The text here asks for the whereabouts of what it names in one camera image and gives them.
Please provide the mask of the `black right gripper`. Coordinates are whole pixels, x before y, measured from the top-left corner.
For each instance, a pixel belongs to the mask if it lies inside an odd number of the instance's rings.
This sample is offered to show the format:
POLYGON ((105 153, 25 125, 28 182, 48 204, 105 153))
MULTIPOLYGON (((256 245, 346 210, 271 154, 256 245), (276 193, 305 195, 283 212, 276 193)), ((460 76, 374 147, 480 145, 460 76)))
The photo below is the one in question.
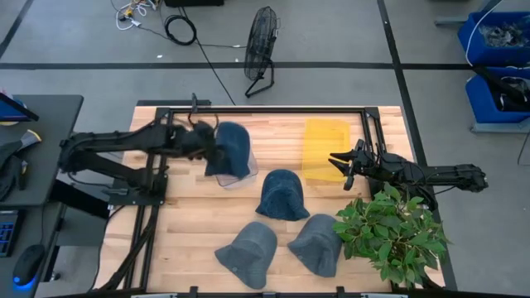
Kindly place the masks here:
POLYGON ((380 174, 381 168, 378 156, 369 148, 365 148, 365 141, 362 139, 357 141, 353 150, 343 153, 330 153, 330 156, 341 160, 329 159, 328 162, 335 166, 343 175, 351 175, 352 172, 356 175, 376 177, 380 174))

